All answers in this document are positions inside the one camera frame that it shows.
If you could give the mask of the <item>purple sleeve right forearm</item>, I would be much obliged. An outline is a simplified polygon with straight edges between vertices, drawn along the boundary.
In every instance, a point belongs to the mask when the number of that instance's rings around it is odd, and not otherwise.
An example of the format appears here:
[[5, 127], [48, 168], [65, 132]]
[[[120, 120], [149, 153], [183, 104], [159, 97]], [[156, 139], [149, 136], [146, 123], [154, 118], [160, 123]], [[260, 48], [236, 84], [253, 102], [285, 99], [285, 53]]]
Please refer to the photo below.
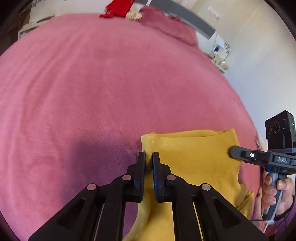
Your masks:
[[284, 218], [277, 226], [273, 225], [272, 227], [268, 228], [265, 232], [268, 240], [292, 240], [296, 241], [295, 239], [295, 216], [291, 220], [291, 222], [287, 226], [286, 225], [287, 218]]

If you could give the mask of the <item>right hand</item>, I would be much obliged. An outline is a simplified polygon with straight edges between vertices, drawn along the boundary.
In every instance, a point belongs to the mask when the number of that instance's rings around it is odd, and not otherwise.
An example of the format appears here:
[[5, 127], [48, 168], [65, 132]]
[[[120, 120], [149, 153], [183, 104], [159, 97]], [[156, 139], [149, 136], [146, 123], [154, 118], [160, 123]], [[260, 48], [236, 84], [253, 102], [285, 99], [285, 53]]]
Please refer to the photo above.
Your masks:
[[284, 180], [278, 180], [276, 187], [273, 187], [271, 186], [272, 177], [264, 171], [262, 174], [262, 180], [262, 185], [260, 186], [255, 199], [252, 219], [262, 219], [263, 211], [277, 203], [275, 197], [277, 191], [283, 191], [282, 199], [276, 212], [277, 216], [285, 213], [293, 203], [294, 183], [291, 178], [287, 177]]

